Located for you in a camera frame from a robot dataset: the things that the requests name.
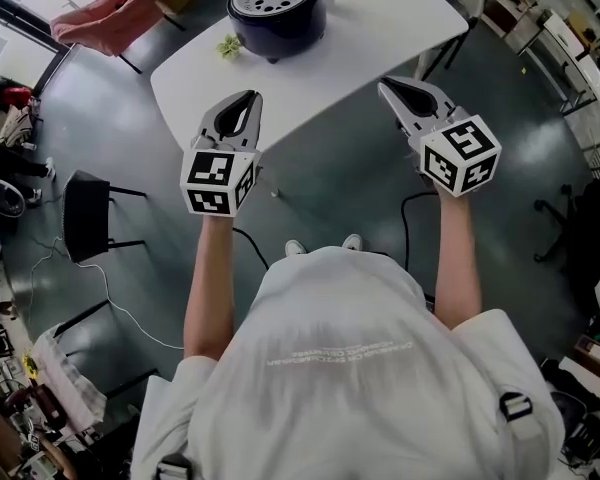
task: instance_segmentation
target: concrete floor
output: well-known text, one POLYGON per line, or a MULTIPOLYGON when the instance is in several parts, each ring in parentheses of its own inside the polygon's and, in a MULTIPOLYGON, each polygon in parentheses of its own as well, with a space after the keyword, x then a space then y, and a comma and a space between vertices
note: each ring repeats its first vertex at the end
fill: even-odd
MULTIPOLYGON (((188 28, 185 33, 162 23, 138 41, 128 57, 145 69, 144 75, 136 75, 120 60, 80 49, 42 98, 45 122, 35 157, 52 155, 58 169, 53 185, 33 181, 43 187, 44 199, 61 194, 75 169, 149 194, 147 200, 117 195, 110 210, 110 236, 142 238, 147 246, 114 250, 94 261, 108 274, 113 300, 154 336, 174 345, 182 343, 200 218, 186 211, 178 188, 182 152, 159 113, 149 76, 222 15, 223 1, 198 0, 181 18, 188 28)), ((572 183, 580 192, 591 176, 550 95, 533 72, 522 74, 523 65, 524 59, 480 24, 452 69, 438 70, 430 81, 469 112, 479 113, 502 143, 495 179, 472 197, 484 303, 485 308, 506 310, 540 359, 567 353, 586 319, 574 306, 559 262, 533 262, 534 251, 544 249, 557 230, 532 203, 546 198, 560 204, 561 184, 572 183)), ((395 74, 411 72, 412 64, 405 64, 395 74)), ((423 190, 405 159, 408 152, 405 138, 370 84, 264 155, 263 163, 277 178, 283 197, 273 199, 265 187, 257 186, 236 225, 253 236, 270 263, 282 258, 289 238, 314 249, 339 244, 352 232, 363 235, 367 248, 402 263, 400 202, 423 190)), ((433 293, 439 210, 436 200, 427 199, 410 203, 407 218, 411 272, 426 292, 433 293)), ((50 245, 61 236, 60 219, 60 203, 29 211, 4 247, 17 304, 30 319, 33 339, 105 298, 100 272, 80 269, 55 254, 35 272, 29 313, 30 269, 48 253, 34 240, 50 245)), ((264 269, 249 243, 237 235, 234 266, 239 323, 264 269)), ((62 344, 65 351, 77 352, 72 361, 102 391, 152 367, 169 379, 181 358, 181 352, 153 343, 113 308, 104 308, 67 332, 62 344)))

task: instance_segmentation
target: white t-shirt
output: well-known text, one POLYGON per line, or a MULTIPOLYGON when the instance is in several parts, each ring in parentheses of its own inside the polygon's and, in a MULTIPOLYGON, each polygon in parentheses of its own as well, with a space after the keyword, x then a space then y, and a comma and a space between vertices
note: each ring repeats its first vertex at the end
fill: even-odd
POLYGON ((538 453, 553 461, 562 419, 505 313, 449 331, 390 258, 336 247, 286 258, 220 361, 185 359, 143 408, 151 430, 132 478, 153 478, 174 452, 205 480, 498 478, 498 399, 461 349, 533 401, 538 453))

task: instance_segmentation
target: person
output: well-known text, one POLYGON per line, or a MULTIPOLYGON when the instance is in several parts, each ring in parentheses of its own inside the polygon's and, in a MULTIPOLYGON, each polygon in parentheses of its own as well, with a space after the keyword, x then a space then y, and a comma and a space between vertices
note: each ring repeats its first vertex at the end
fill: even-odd
POLYGON ((433 314, 359 236, 311 253, 290 241, 235 335, 232 220, 204 217, 184 359, 143 407, 132 479, 174 453, 207 480, 546 478, 560 413, 507 315, 481 312, 467 197, 439 196, 433 314), (496 384, 526 400, 507 420, 531 446, 496 384))
POLYGON ((0 179, 7 181, 17 188, 25 198, 27 204, 35 205, 42 198, 42 190, 31 188, 24 183, 13 179, 14 174, 23 176, 36 176, 38 178, 51 178, 55 180, 56 170, 53 158, 49 157, 44 164, 30 162, 26 158, 10 151, 6 148, 0 148, 0 179))

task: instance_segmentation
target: black rice cooker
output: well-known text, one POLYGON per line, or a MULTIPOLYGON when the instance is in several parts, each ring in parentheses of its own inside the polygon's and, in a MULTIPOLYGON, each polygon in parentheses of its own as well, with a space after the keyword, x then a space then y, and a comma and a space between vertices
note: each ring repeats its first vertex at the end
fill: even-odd
POLYGON ((229 0, 227 12, 238 39, 275 63, 296 55, 324 34, 324 0, 229 0))

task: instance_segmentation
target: white sneaker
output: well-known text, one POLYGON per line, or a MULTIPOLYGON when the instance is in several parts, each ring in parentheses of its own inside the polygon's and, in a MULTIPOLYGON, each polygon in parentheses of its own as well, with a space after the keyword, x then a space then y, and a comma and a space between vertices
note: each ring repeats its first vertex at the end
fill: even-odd
POLYGON ((304 245, 302 245, 297 240, 289 240, 284 246, 284 252, 289 256, 295 256, 296 254, 307 254, 307 250, 304 245))
POLYGON ((344 249, 350 249, 352 251, 362 250, 362 237, 360 235, 349 235, 344 243, 342 244, 344 249))
POLYGON ((56 169, 53 167, 53 158, 47 158, 47 163, 45 164, 47 167, 47 178, 51 178, 51 181, 56 179, 56 169))
POLYGON ((34 188, 33 189, 33 197, 30 197, 29 199, 27 199, 27 204, 38 204, 40 202, 40 199, 42 199, 42 189, 40 188, 34 188))

